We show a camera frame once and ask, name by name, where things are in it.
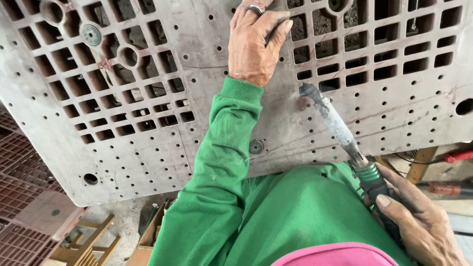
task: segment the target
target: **circular hole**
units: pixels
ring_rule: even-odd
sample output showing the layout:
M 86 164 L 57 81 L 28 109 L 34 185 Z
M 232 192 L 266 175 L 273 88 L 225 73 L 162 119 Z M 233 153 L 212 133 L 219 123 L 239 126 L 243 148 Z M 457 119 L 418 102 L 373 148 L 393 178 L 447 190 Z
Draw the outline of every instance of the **circular hole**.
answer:
M 129 47 L 122 49 L 121 57 L 125 64 L 131 67 L 135 66 L 138 62 L 138 56 L 136 55 L 135 51 Z
M 98 183 L 97 177 L 92 174 L 85 174 L 84 181 L 89 185 L 95 185 Z
M 461 101 L 455 108 L 457 115 L 467 115 L 473 111 L 473 98 Z
M 63 16 L 62 10 L 60 6 L 54 2 L 47 2 L 44 5 L 43 13 L 46 16 L 46 18 L 53 23 L 59 23 L 62 20 L 62 16 Z

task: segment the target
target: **wire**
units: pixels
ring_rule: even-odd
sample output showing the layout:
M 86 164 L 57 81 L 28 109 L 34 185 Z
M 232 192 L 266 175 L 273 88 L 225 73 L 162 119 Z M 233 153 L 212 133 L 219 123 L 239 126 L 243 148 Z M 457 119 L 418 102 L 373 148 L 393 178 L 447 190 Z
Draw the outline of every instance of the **wire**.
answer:
M 396 155 L 397 157 L 403 159 L 404 161 L 408 161 L 410 163 L 413 163 L 413 164 L 423 164 L 423 165 L 428 165 L 428 164 L 434 164 L 434 163 L 438 163 L 438 162 L 443 162 L 444 160 L 437 160 L 437 161 L 432 161 L 432 162 L 428 162 L 428 163 L 423 163 L 423 162 L 415 162 L 415 161 L 411 161 L 411 160 L 408 160 L 404 157 L 402 157 L 401 155 L 395 153 L 394 155 Z

